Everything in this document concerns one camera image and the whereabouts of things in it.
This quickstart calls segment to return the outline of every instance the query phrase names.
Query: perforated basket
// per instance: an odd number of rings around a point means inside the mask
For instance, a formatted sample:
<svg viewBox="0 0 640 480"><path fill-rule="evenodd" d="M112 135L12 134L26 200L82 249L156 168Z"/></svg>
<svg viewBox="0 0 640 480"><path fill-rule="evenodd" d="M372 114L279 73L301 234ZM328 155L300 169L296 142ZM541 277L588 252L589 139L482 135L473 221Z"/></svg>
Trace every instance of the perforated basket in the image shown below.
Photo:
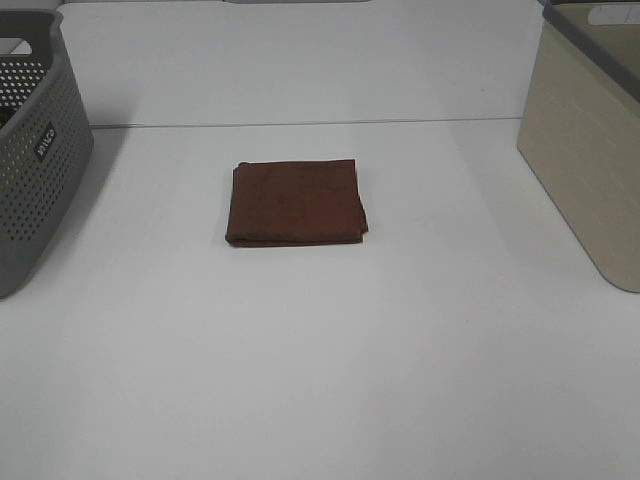
<svg viewBox="0 0 640 480"><path fill-rule="evenodd" d="M31 46L0 56L0 297L47 246L93 148L61 21L55 11L0 10L0 37Z"/></svg>

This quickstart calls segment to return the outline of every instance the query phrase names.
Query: brown towel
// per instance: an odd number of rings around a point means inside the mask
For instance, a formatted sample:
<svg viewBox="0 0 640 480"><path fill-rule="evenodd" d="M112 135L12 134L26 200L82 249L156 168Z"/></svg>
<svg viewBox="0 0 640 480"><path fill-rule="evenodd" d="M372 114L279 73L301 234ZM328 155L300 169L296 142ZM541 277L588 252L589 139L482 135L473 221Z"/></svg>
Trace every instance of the brown towel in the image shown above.
<svg viewBox="0 0 640 480"><path fill-rule="evenodd" d="M360 243L367 231L355 160L241 163L226 239L235 247Z"/></svg>

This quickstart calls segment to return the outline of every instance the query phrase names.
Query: basket handle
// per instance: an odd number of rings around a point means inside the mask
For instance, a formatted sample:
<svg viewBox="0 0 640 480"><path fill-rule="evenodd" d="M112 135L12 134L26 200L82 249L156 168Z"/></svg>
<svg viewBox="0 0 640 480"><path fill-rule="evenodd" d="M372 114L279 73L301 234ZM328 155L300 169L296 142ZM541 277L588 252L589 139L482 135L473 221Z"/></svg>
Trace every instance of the basket handle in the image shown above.
<svg viewBox="0 0 640 480"><path fill-rule="evenodd" d="M25 55L46 68L53 62L51 27L56 21L54 12L46 10L5 10L0 12L0 38L23 39L31 46Z"/></svg>

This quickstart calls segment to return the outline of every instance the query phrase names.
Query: storage bin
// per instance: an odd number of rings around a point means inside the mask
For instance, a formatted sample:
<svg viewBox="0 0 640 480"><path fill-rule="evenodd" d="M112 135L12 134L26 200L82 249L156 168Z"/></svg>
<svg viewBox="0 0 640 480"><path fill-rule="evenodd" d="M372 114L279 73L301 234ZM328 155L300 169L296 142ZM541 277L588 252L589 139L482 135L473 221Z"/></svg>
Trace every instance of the storage bin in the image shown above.
<svg viewBox="0 0 640 480"><path fill-rule="evenodd" d="M591 24L603 7L618 24ZM550 0L518 148L600 273L640 292L637 2Z"/></svg>
<svg viewBox="0 0 640 480"><path fill-rule="evenodd" d="M61 20L55 11L0 10L0 37L31 47L0 56L0 297L41 256L93 148Z"/></svg>

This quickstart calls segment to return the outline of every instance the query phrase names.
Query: beige storage bin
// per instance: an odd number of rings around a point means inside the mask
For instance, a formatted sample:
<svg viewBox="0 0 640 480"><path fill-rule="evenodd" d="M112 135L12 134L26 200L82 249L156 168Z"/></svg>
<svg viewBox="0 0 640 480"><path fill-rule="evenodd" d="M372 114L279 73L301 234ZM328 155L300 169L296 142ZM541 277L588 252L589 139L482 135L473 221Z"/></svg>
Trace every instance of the beige storage bin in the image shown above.
<svg viewBox="0 0 640 480"><path fill-rule="evenodd" d="M640 292L639 5L547 3L518 139L600 273L631 292ZM612 7L629 14L593 22Z"/></svg>

